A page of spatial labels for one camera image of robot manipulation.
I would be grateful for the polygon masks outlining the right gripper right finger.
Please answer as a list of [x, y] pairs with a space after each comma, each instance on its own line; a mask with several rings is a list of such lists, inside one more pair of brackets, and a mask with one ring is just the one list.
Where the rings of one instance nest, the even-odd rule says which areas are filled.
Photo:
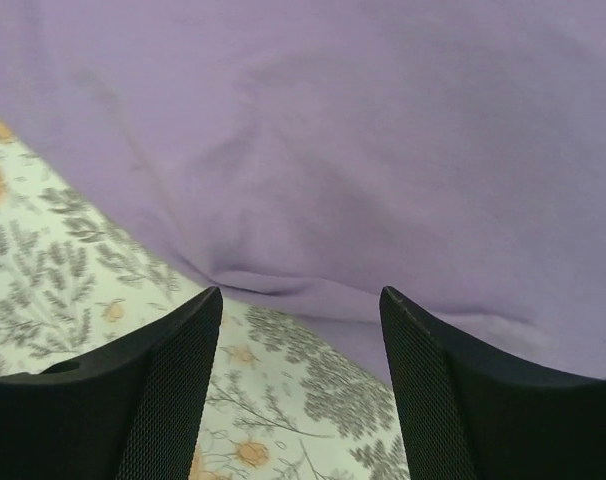
[[393, 287], [379, 310], [414, 480], [606, 480], [606, 380], [547, 368]]

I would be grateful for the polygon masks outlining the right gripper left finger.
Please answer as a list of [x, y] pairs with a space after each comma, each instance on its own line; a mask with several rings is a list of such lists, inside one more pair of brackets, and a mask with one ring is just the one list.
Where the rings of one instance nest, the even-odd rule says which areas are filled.
[[0, 377], [0, 479], [188, 478], [222, 295], [40, 373]]

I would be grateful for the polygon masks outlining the purple t shirt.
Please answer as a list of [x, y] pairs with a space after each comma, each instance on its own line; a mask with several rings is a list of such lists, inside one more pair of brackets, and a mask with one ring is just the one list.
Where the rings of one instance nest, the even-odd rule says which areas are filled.
[[606, 1], [0, 1], [0, 118], [379, 376], [393, 286], [606, 378]]

